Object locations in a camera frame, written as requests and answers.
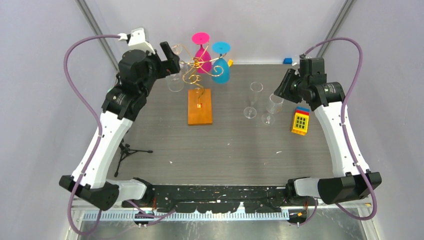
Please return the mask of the clear flute glass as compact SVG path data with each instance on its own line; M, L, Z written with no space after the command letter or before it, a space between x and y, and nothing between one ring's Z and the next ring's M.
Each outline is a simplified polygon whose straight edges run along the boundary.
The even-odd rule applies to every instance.
M248 106L243 110L243 115L247 119L253 119L257 115L255 104L261 96L263 85L260 82L254 81L249 85L248 91Z

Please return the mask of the blue wine glass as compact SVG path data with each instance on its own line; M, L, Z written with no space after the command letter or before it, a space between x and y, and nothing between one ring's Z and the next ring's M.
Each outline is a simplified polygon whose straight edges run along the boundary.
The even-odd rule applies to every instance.
M213 44L212 50L219 54L210 72L212 74L212 80L217 84L225 84L230 80L230 67L224 59L224 55L231 50L231 46L227 42L219 41Z

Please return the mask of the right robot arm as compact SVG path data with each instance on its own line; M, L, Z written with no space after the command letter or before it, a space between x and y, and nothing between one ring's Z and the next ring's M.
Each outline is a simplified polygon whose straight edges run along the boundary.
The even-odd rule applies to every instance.
M274 94L284 100L305 101L323 130L332 162L332 178L301 177L286 184L285 198L299 205L305 197L339 204L371 197L382 183L379 172L372 172L359 150L347 112L345 93L338 82L328 82L323 58L300 59L298 69L290 68Z

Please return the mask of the orange wooden rack base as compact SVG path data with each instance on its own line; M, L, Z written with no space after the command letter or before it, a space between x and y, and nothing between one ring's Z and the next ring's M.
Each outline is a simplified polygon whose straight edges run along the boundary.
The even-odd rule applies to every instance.
M187 96L187 124L189 126L212 125L213 109L211 89L189 89Z

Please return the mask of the pink wine glass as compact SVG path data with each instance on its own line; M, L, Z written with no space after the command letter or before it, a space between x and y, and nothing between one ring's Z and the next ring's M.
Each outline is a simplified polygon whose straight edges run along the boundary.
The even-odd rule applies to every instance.
M212 69L212 58L207 50L210 41L209 34L206 32L197 32L191 37L191 40L194 44L199 45L199 49L195 54L195 58L200 62L197 72L199 74L209 73Z

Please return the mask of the clear ribbed wine glass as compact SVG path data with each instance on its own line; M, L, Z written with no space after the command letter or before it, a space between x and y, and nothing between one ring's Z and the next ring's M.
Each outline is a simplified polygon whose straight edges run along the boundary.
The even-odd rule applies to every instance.
M283 98L272 93L269 96L268 102L266 104L266 113L261 116L262 123L267 126L274 124L274 122L276 121L275 114L279 113L282 110L283 103Z

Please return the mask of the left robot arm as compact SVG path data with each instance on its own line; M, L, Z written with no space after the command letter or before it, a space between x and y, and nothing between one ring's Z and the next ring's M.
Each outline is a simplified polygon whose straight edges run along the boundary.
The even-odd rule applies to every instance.
M156 50L131 49L118 63L119 84L110 90L101 106L102 112L95 136L78 167L70 175L63 175L59 185L102 211L115 202L135 200L141 207L153 202L148 183L140 178L108 180L107 173L115 152L125 134L147 103L154 83L179 73L180 58L169 43L160 47L166 56L161 60Z

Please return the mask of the blue toy block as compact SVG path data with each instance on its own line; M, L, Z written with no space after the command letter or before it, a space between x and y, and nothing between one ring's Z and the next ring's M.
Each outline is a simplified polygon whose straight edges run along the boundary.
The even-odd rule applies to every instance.
M291 65L293 63L293 59L291 57L286 57L283 59L283 64Z

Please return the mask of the colourful toy brick building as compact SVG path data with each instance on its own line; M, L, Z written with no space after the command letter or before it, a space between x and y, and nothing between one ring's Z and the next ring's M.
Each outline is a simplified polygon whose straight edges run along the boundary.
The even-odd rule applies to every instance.
M294 110L291 132L305 136L309 127L310 110L305 107L297 106Z

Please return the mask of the small black tripod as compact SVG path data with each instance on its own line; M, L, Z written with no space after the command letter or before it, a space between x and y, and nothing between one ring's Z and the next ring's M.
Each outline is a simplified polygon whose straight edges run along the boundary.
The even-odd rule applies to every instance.
M118 148L120 150L119 154L119 161L114 173L114 177L117 178L119 175L119 170L121 167L121 163L129 156L135 154L135 153L149 153L152 154L154 151L153 150L141 150L141 149L132 149L131 146L127 143L125 143L125 140L122 139L121 142L118 145Z

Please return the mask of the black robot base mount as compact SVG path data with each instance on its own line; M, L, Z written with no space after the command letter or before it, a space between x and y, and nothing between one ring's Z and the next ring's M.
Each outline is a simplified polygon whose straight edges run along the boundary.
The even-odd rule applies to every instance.
M134 222L146 227L176 220L285 220L301 226L318 205L317 199L294 197L284 186L169 184L150 184L143 198L121 204L136 209Z

